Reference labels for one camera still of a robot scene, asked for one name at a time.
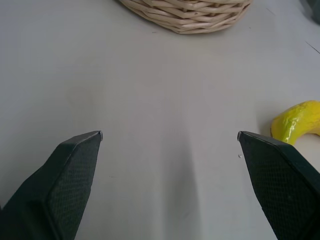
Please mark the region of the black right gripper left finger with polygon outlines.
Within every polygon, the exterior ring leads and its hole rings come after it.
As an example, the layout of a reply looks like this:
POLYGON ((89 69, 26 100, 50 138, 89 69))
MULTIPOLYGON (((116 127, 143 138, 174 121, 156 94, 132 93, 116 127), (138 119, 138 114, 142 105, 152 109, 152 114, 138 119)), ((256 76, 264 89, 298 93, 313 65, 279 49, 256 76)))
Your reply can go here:
POLYGON ((92 131, 60 143, 0 211, 2 240, 73 240, 79 229, 103 134, 92 131))

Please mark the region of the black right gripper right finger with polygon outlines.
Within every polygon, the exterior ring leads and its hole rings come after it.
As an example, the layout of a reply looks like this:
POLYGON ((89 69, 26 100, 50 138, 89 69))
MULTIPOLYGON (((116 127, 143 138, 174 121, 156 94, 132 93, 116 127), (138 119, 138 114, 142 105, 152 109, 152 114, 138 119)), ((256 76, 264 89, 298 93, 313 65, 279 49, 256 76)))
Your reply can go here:
POLYGON ((248 131, 237 135, 251 184, 279 240, 320 238, 320 174, 294 146, 248 131))

